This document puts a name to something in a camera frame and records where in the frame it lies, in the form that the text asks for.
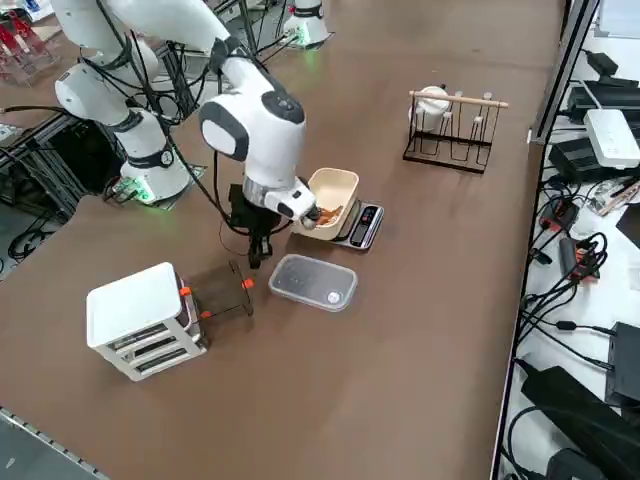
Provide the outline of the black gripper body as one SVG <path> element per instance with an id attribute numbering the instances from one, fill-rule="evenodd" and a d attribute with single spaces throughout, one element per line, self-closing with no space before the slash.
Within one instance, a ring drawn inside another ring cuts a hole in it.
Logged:
<path id="1" fill-rule="evenodd" d="M 230 224 L 234 228 L 245 228 L 251 236 L 271 236 L 291 225 L 291 221 L 280 214 L 250 203 L 240 184 L 230 185 L 228 199 L 231 204 Z"/>

